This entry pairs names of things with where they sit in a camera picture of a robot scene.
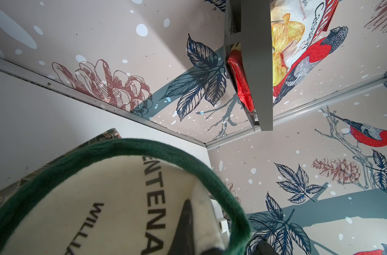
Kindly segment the cream green-handled tote bag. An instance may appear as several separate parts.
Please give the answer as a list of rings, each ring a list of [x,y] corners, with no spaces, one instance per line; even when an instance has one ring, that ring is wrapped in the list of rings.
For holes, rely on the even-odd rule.
[[[0,192],[0,255],[242,255],[250,232],[206,164],[153,140],[83,144]]]

